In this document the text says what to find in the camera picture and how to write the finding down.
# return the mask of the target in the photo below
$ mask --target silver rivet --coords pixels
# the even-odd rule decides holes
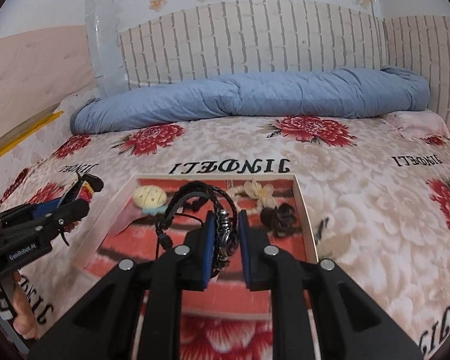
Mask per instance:
[[[190,248],[187,245],[178,245],[175,248],[175,253],[179,256],[186,256],[190,253]]]
[[[320,261],[320,266],[325,271],[331,271],[335,268],[335,263],[331,259],[323,259],[322,261]]]
[[[133,261],[130,259],[123,259],[119,262],[118,267],[123,271],[129,271],[133,268]]]
[[[265,246],[263,251],[265,252],[265,254],[269,256],[276,256],[279,252],[279,249],[275,245],[268,245]]]

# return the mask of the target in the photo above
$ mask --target bed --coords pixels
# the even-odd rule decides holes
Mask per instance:
[[[64,117],[80,105],[77,97],[64,102]],[[130,177],[220,172],[251,178],[294,173],[319,258],[337,261],[426,358],[450,333],[448,138],[409,140],[380,117],[316,116],[234,116],[70,136],[22,174],[0,210],[59,196],[77,171],[102,178],[103,191],[67,235],[70,247],[55,240],[50,254],[21,272],[40,335],[98,280],[73,260]],[[183,358],[270,358],[269,320],[206,314],[183,317]]]

